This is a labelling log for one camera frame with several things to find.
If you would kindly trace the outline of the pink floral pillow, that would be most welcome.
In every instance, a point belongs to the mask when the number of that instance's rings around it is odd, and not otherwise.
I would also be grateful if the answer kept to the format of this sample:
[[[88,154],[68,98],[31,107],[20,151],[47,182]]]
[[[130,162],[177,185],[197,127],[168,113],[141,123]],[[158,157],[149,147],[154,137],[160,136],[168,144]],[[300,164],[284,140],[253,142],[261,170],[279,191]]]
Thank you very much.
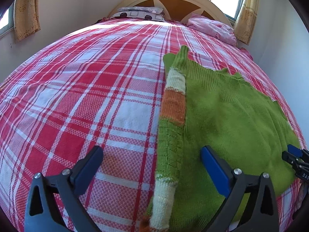
[[[197,30],[206,35],[214,37],[226,44],[237,47],[237,39],[232,27],[220,21],[209,19],[205,16],[192,14],[186,24],[188,28]]]

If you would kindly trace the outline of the red white plaid bed sheet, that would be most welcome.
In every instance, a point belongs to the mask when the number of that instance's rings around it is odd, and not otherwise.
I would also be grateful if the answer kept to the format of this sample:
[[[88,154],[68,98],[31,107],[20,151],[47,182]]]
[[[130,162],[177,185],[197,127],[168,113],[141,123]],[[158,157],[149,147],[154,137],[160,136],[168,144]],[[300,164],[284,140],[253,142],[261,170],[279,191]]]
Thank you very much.
[[[154,188],[162,58],[182,45],[277,101],[306,147],[282,94],[238,48],[179,23],[111,19],[50,44],[1,84],[1,208],[17,230],[34,174],[71,168],[94,145],[103,164],[82,204],[102,231],[138,230]]]

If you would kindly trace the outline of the grey patterned pillow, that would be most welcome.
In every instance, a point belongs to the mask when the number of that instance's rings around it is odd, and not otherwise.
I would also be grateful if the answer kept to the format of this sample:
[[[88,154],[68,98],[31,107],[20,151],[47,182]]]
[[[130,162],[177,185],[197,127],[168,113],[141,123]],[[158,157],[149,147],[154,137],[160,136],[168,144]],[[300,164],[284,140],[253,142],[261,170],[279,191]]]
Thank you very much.
[[[163,8],[160,7],[142,7],[142,6],[133,6],[133,7],[121,7],[118,9],[119,12],[124,11],[139,11],[139,12],[147,12],[156,15],[163,15],[164,11]]]

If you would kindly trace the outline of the white bus print pillow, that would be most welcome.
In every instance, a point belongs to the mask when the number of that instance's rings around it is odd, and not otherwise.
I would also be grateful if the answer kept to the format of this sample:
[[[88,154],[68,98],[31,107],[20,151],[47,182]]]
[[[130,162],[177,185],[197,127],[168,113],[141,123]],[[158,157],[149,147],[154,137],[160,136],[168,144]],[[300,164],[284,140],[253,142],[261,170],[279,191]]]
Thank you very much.
[[[153,13],[148,13],[148,12],[143,12],[143,11],[134,11],[134,10],[117,12],[113,14],[111,18],[135,18],[135,19],[165,22],[165,19],[161,14],[153,14]]]

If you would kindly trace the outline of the yellow curtain centre window right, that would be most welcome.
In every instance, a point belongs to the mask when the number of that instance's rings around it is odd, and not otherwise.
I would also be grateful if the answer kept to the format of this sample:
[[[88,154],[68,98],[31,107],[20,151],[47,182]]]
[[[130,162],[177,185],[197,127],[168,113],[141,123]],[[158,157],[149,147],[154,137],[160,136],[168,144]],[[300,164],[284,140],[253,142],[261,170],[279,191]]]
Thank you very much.
[[[243,0],[234,23],[234,34],[242,43],[250,43],[257,20],[259,0]]]

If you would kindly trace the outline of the dark cloth beside bed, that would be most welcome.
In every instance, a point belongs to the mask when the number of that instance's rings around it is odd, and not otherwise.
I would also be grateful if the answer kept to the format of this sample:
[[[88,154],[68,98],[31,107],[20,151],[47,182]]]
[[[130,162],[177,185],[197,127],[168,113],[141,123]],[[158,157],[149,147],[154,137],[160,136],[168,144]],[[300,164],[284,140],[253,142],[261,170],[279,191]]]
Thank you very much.
[[[103,23],[103,22],[106,22],[106,21],[109,21],[109,20],[110,20],[109,17],[103,17],[102,19],[99,19],[95,24]]]

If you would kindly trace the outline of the side window aluminium frame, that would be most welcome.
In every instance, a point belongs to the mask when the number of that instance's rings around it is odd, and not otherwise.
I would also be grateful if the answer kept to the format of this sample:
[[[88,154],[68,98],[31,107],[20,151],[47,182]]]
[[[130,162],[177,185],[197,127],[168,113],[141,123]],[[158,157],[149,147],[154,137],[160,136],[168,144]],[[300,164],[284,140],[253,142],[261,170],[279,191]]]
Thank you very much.
[[[9,9],[4,13],[0,24],[0,38],[14,29],[14,3],[12,3]]]

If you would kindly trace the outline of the pink cloth beside bed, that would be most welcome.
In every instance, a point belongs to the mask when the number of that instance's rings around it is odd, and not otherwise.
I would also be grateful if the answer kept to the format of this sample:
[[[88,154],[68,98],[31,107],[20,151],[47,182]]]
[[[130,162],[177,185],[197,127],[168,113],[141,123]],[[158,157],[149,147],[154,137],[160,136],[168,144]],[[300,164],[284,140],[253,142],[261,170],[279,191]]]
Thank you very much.
[[[239,50],[240,50],[243,54],[245,54],[250,60],[254,60],[253,57],[252,57],[252,55],[250,54],[250,52],[249,52],[246,48],[241,47],[241,48],[239,48]]]

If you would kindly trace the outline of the green orange striped knit sweater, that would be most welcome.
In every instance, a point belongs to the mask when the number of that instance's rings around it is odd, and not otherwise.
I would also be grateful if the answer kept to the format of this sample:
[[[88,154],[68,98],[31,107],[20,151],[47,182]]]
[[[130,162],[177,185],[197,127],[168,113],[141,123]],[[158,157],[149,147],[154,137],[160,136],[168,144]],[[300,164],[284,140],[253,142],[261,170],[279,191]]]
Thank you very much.
[[[203,167],[210,146],[232,168],[267,172],[280,196],[295,180],[281,154],[299,146],[281,106],[239,73],[211,70],[188,47],[164,55],[166,85],[158,125],[154,195],[141,231],[201,231],[224,201]]]

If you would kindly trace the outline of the yellow curtain side window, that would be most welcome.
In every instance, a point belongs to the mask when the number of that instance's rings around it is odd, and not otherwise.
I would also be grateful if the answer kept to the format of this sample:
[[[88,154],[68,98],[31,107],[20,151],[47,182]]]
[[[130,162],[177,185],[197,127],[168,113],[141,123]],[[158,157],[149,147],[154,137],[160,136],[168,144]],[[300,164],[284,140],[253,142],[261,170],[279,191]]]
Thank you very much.
[[[15,0],[14,29],[17,42],[41,30],[39,22],[39,0]]]

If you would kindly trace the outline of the cream arched wooden headboard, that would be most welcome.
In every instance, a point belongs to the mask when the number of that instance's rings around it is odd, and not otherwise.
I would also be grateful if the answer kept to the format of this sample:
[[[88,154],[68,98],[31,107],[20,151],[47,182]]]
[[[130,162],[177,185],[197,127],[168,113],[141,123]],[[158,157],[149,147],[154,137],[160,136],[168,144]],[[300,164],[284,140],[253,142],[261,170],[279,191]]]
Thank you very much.
[[[108,17],[112,17],[120,7],[133,6],[161,7],[165,20],[179,21],[183,24],[186,24],[194,13],[231,26],[225,14],[210,0],[122,0],[110,11]]]

